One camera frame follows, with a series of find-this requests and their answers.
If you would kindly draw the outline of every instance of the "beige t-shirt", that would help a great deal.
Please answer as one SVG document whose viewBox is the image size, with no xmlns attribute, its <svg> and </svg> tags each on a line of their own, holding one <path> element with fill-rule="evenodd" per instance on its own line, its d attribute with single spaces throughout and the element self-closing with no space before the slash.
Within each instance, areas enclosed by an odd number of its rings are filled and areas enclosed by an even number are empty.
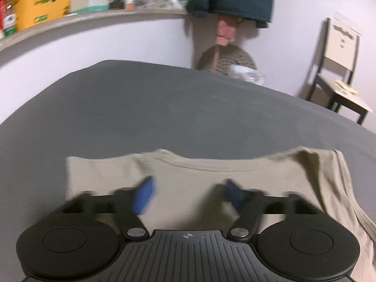
<svg viewBox="0 0 376 282">
<path fill-rule="evenodd" d="M 156 194 L 142 222 L 154 229 L 227 229 L 236 213 L 224 203 L 220 184 L 235 180 L 270 196 L 295 191 L 349 229 L 360 243 L 351 277 L 376 281 L 376 225 L 355 200 L 350 174 L 339 151 L 299 147 L 252 160 L 188 159 L 167 150 L 110 159 L 69 157 L 67 198 L 81 191 L 109 194 L 153 175 Z M 261 231 L 283 219 L 264 215 Z"/>
</svg>

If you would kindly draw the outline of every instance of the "chair backrest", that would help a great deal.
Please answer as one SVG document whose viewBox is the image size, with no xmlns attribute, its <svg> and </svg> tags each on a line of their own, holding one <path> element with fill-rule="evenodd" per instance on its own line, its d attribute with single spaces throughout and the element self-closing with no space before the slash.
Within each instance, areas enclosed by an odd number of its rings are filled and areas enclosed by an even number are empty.
<svg viewBox="0 0 376 282">
<path fill-rule="evenodd" d="M 325 58 L 331 59 L 350 70 L 347 83 L 351 84 L 358 58 L 359 35 L 340 21 L 328 18 L 325 38 L 325 47 L 319 72 L 323 67 Z"/>
</svg>

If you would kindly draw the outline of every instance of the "cardboard box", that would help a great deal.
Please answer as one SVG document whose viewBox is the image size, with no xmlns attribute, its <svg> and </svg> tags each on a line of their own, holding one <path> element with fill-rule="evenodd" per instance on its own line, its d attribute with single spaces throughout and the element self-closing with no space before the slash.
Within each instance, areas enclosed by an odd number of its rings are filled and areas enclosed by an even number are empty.
<svg viewBox="0 0 376 282">
<path fill-rule="evenodd" d="M 71 13 L 88 13 L 107 10 L 110 8 L 110 0 L 71 0 Z"/>
<path fill-rule="evenodd" d="M 69 3 L 70 0 L 18 0 L 14 6 L 17 30 L 64 17 Z"/>
</svg>

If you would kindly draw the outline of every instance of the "white plastic bag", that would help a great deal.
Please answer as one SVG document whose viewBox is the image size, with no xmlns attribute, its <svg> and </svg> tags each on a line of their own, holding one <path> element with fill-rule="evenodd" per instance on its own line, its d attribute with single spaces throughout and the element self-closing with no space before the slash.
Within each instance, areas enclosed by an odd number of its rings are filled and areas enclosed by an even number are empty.
<svg viewBox="0 0 376 282">
<path fill-rule="evenodd" d="M 244 80 L 246 82 L 253 82 L 256 85 L 264 85 L 264 76 L 257 70 L 250 67 L 231 65 L 228 76 L 235 79 Z"/>
</svg>

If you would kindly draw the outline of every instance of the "yellow box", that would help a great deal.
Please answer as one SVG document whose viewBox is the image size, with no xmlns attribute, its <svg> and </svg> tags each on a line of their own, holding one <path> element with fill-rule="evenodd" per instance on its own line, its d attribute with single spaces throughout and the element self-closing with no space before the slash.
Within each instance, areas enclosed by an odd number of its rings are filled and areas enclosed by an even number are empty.
<svg viewBox="0 0 376 282">
<path fill-rule="evenodd" d="M 18 0 L 14 6 L 17 31 L 67 15 L 70 0 Z"/>
</svg>

